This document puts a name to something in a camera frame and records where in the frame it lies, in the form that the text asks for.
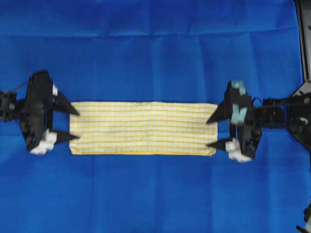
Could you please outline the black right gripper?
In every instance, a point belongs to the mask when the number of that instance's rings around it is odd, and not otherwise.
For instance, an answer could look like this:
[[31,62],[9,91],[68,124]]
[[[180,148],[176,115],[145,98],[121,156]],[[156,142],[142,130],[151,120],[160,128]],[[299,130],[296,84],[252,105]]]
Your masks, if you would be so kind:
[[206,147],[227,152],[230,160],[250,162],[256,155],[262,135],[255,121],[253,101],[242,81],[230,81],[225,97],[228,104],[222,101],[206,124],[228,119],[230,138],[207,143]]

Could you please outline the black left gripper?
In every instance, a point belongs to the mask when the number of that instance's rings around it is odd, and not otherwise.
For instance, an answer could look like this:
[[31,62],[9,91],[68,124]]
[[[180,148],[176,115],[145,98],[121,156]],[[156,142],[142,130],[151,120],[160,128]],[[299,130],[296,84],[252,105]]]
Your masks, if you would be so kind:
[[80,138],[68,132],[51,130],[47,126],[47,115],[52,108],[66,114],[80,115],[53,84],[48,71],[37,71],[28,79],[25,98],[19,102],[19,127],[29,153],[44,155],[53,150],[56,144]]

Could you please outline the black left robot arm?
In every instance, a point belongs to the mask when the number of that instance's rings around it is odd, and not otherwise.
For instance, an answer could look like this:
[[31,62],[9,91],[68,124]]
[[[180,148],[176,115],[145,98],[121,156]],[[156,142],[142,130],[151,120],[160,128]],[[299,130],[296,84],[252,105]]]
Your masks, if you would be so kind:
[[55,111],[79,116],[67,97],[56,87],[46,70],[35,72],[27,81],[25,98],[17,93],[1,91],[0,119],[19,121],[19,127],[29,153],[44,155],[56,144],[79,139],[80,136],[53,128]]

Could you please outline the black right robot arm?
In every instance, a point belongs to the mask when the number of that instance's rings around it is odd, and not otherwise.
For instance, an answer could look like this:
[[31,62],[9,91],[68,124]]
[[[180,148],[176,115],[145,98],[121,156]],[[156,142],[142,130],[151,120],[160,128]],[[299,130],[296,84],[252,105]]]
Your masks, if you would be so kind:
[[224,100],[206,121],[227,120],[229,138],[207,143],[208,148],[223,150],[230,159],[250,162],[262,136],[262,129],[286,129],[305,149],[311,149],[311,81],[305,81],[296,92],[282,99],[264,99],[254,106],[242,81],[229,81]]

